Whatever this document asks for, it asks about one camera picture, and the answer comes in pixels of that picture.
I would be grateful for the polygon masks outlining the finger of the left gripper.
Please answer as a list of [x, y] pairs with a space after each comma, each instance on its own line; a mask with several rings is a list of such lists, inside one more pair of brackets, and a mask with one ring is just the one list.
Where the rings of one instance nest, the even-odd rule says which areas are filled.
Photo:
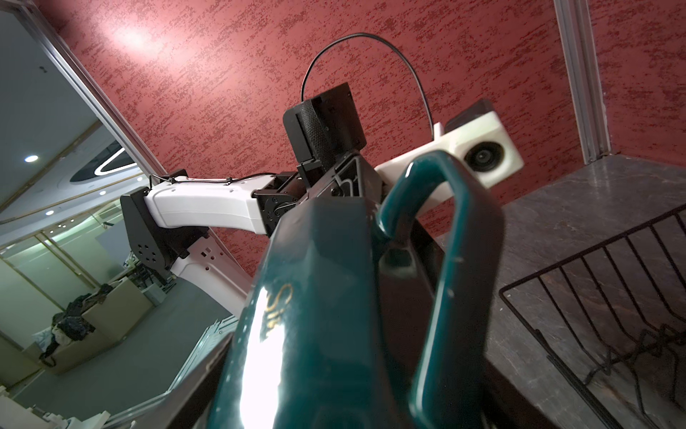
[[283, 116], [297, 161], [335, 164], [350, 151], [366, 146], [366, 136], [348, 84], [310, 98]]

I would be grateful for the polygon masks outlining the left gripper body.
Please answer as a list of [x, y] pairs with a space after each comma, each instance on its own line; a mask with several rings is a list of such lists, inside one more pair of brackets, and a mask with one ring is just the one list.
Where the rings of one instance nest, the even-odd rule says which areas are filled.
[[298, 204], [312, 198], [367, 198], [382, 202], [382, 177], [359, 154], [348, 154], [317, 182], [307, 187], [299, 173], [279, 173], [251, 197], [257, 201], [265, 232], [272, 236], [280, 219]]

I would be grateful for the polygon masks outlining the dark green ceramic mug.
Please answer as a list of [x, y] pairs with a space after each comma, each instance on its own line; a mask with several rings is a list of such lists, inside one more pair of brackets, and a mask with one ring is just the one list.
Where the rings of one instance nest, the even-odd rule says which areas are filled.
[[[408, 289], [419, 209], [442, 184], [456, 209], [416, 371], [403, 377], [380, 283]], [[495, 198], [455, 157], [416, 157], [381, 204], [311, 198], [282, 218], [239, 320], [211, 428], [480, 428], [484, 347], [504, 239]]]

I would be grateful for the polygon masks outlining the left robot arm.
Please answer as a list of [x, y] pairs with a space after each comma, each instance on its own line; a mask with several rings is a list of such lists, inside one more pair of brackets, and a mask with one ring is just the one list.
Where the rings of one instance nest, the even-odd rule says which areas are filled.
[[298, 161], [294, 172], [192, 179], [179, 170], [122, 196], [130, 247], [140, 262], [196, 285], [239, 316], [252, 280], [210, 228], [270, 237], [308, 198], [382, 201], [383, 180], [360, 154], [366, 136], [348, 84], [295, 105], [283, 123]]

